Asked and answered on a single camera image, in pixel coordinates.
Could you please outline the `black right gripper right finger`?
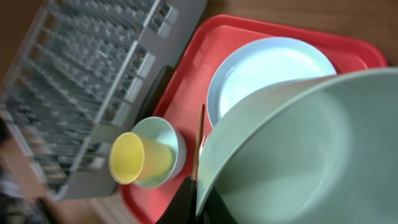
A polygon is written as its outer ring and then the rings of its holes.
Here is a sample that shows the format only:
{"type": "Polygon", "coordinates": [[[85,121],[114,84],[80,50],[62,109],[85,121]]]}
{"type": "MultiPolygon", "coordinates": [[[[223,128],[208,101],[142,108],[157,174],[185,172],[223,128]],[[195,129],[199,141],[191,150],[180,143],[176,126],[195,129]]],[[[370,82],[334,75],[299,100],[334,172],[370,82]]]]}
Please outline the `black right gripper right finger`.
{"type": "Polygon", "coordinates": [[[203,222],[204,224],[238,224],[218,195],[208,197],[203,222]]]}

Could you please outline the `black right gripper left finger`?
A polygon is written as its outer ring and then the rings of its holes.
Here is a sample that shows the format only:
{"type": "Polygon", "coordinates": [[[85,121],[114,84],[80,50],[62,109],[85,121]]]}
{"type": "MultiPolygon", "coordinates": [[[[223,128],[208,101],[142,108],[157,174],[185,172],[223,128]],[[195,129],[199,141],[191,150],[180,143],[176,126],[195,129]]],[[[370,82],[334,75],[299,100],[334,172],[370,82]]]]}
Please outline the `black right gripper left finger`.
{"type": "Polygon", "coordinates": [[[197,200],[197,183],[186,177],[176,191],[163,215],[156,224],[194,224],[197,200]]]}

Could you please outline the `green bowl with food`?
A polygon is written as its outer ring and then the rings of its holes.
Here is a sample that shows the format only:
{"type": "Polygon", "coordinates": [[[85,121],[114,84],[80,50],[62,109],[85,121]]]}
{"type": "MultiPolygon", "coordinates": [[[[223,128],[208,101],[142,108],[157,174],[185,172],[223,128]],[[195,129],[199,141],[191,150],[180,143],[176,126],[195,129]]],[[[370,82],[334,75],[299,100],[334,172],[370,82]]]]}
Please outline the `green bowl with food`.
{"type": "Polygon", "coordinates": [[[210,133],[196,212],[238,223],[396,223],[397,69],[261,88],[210,133]]]}

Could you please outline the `yellow plastic cup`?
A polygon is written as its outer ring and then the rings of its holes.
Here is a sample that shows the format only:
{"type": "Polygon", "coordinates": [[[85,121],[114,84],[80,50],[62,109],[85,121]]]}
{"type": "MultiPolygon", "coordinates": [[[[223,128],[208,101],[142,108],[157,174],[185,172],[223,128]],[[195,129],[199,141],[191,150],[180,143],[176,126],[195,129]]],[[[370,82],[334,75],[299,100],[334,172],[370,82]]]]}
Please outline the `yellow plastic cup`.
{"type": "Polygon", "coordinates": [[[116,182],[130,184],[160,176],[172,165],[171,149],[135,133],[123,133],[109,153],[109,169],[116,182]]]}

